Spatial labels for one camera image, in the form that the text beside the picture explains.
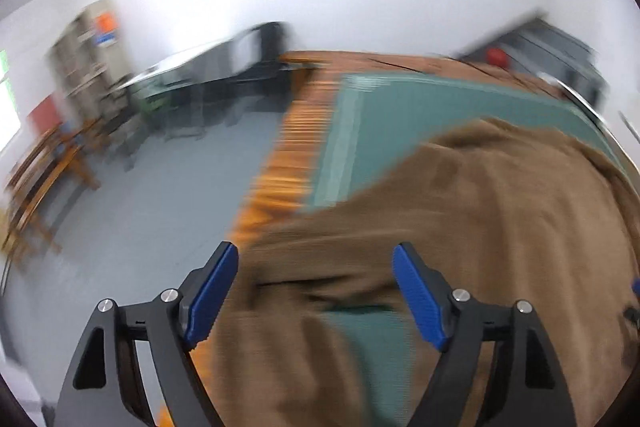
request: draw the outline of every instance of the brown cloth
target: brown cloth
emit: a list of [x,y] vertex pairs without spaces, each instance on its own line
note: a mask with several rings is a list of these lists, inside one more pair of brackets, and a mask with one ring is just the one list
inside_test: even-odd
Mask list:
[[[400,241],[481,301],[531,301],[578,425],[596,423],[636,357],[622,311],[637,303],[638,197],[602,153],[558,130],[478,120],[419,146],[350,200],[296,217],[241,252],[212,331],[212,399],[228,427],[367,424],[355,362],[319,311],[385,304],[407,313],[391,272]],[[438,358],[426,343],[416,347],[408,408]],[[490,355],[483,350],[466,425]]]

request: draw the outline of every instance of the green table mat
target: green table mat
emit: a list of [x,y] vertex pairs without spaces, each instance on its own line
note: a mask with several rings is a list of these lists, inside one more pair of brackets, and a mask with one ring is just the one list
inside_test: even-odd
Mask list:
[[420,142],[482,117],[558,128],[620,166],[600,131],[571,102],[432,75],[349,74],[342,78],[308,208],[347,199]]
[[[429,75],[350,74],[343,77],[306,210],[347,199],[420,142],[482,117],[558,128],[620,166],[600,131],[570,102]],[[369,403],[367,424],[406,425],[414,352],[406,319],[374,307],[324,316],[345,335],[358,361]]]

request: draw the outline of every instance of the gray floor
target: gray floor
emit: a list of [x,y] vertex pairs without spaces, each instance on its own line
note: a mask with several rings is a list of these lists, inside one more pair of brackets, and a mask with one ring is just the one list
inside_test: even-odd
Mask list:
[[[225,239],[251,180],[270,152],[281,114],[247,113],[204,138],[151,136],[128,172],[116,159],[95,162],[102,187],[66,179],[49,202],[62,252],[12,269],[2,312],[19,362],[44,400],[55,403],[69,360],[96,303],[147,301],[202,266]],[[143,379],[154,414],[162,396],[148,349]]]

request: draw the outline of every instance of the chair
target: chair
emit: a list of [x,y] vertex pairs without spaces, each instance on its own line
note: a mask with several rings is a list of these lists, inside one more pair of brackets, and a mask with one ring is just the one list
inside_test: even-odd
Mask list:
[[47,195],[66,173],[74,174],[93,190],[100,186],[82,157],[82,145],[63,133],[59,126],[43,134],[28,155],[12,169],[5,187],[10,199],[8,212],[6,217],[0,215],[0,250],[6,254],[0,295],[14,257],[31,250],[26,240],[28,229],[35,230],[49,247],[60,251],[40,211]]
[[[283,106],[281,110],[284,110],[290,92],[288,70],[280,61],[280,55],[286,51],[284,24],[281,22],[258,24],[239,33],[233,42],[237,44],[251,34],[257,37],[258,60],[228,79],[206,83],[204,97],[209,98],[210,91],[219,91],[221,84],[224,83],[230,87],[236,99],[243,95],[256,94],[257,91],[257,94],[265,97],[276,96]],[[237,121],[241,110],[235,112]]]

